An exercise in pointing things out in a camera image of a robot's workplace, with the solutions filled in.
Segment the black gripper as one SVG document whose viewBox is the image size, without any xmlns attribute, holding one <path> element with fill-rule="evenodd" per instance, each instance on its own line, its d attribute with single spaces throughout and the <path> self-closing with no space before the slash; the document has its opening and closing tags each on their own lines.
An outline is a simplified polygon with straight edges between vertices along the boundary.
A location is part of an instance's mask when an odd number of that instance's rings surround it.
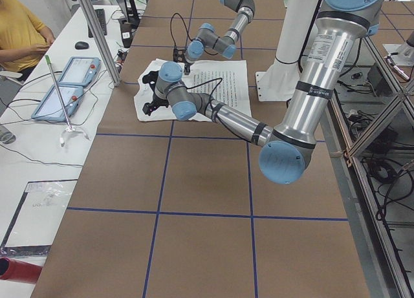
<svg viewBox="0 0 414 298">
<path fill-rule="evenodd" d="M 184 74 L 186 76 L 190 75 L 192 65 L 193 65 L 193 63 L 191 63 L 191 62 L 187 62 L 187 61 L 184 62 Z"/>
<path fill-rule="evenodd" d="M 153 101 L 145 103 L 142 111 L 145 115 L 151 116 L 152 112 L 156 111 L 159 107 L 168 108 L 168 100 L 153 96 Z"/>
</svg>

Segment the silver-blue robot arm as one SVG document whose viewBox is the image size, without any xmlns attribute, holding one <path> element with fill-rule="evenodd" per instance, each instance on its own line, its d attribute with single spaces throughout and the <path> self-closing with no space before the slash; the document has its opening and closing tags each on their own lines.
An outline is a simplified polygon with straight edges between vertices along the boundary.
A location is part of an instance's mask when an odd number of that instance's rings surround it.
<svg viewBox="0 0 414 298">
<path fill-rule="evenodd" d="M 316 16 L 318 33 L 306 65 L 283 121 L 275 127 L 215 100 L 211 94 L 190 92 L 182 81 L 206 48 L 232 57 L 241 32 L 254 18 L 253 0 L 220 1 L 237 13 L 226 35 L 219 37 L 211 25 L 203 24 L 187 47 L 182 63 L 167 61 L 158 71 L 146 74 L 142 81 L 151 87 L 153 99 L 142 110 L 150 115 L 159 107 L 167 107 L 180 121 L 201 114 L 220 123 L 234 135 L 260 146 L 259 168 L 269 180 L 293 183 L 311 160 L 315 130 L 353 44 L 377 31 L 384 0 L 323 0 Z"/>
<path fill-rule="evenodd" d="M 234 20 L 222 34 L 218 33 L 210 23 L 203 23 L 199 27 L 183 55 L 185 75 L 190 73 L 191 66 L 208 49 L 226 59 L 231 59 L 236 52 L 236 44 L 243 30 L 254 19 L 256 12 L 254 0 L 220 0 L 220 3 L 235 12 Z"/>
</svg>

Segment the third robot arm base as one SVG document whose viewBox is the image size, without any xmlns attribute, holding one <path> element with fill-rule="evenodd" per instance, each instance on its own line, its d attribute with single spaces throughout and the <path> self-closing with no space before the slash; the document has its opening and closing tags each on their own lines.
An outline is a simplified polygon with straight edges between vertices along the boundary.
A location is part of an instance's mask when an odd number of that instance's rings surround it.
<svg viewBox="0 0 414 298">
<path fill-rule="evenodd" d="M 392 65 L 413 66 L 413 33 L 403 44 L 383 44 Z"/>
</svg>

